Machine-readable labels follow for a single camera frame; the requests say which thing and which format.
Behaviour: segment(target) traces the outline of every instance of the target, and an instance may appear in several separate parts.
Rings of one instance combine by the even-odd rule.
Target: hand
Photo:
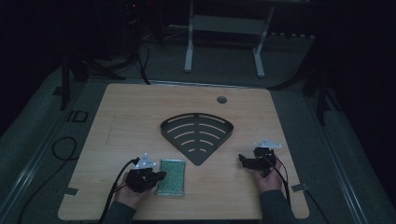
[[[276,158],[275,168],[277,170],[280,169],[280,161],[278,161],[278,158]],[[279,174],[275,170],[271,171],[270,174],[265,178],[262,177],[261,171],[254,170],[253,175],[254,179],[256,180],[256,184],[259,187],[260,193],[268,190],[282,189],[282,178],[280,178]]]
[[[125,179],[128,173],[124,174],[122,183],[116,188],[116,195],[114,196],[114,201],[126,204],[133,209],[136,209],[139,203],[149,194],[151,189],[148,189],[142,193],[137,193],[131,190],[128,186],[125,186]]]

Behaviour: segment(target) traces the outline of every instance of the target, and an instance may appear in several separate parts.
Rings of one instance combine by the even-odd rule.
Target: round hole
[[[225,98],[225,96],[219,96],[218,97],[218,102],[220,104],[225,104],[225,103],[227,103],[227,98]]]

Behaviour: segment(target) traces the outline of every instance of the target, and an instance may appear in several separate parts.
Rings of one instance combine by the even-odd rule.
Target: black fan-shaped plate
[[[174,116],[161,124],[161,134],[195,165],[201,165],[233,133],[226,119],[209,114]]]

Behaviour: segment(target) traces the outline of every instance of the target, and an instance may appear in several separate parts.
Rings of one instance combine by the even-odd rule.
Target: white bracket
[[[141,169],[146,169],[146,168],[152,168],[156,166],[157,164],[149,157],[147,153],[143,155],[142,159],[137,163],[135,169],[136,170],[141,170]]]
[[[276,143],[273,142],[269,139],[264,138],[264,140],[262,140],[262,142],[258,142],[258,143],[254,143],[255,147],[282,147],[282,145],[280,145],[280,143]]]

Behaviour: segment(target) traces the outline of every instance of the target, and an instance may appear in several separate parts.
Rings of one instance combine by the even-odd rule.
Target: wooden table
[[[218,103],[219,96],[225,96],[227,103]],[[234,126],[231,137],[200,166],[161,135],[160,124],[183,113],[215,115]],[[78,194],[64,195],[59,218],[99,219],[122,166],[147,152],[158,163],[160,159],[186,161],[185,196],[158,196],[153,190],[139,205],[134,219],[261,219],[259,192],[250,171],[241,167],[238,154],[253,158],[253,143],[263,138],[282,144],[276,155],[288,170],[290,186],[298,184],[269,91],[110,84],[69,184]],[[295,216],[308,217],[304,194],[290,190],[290,197]]]

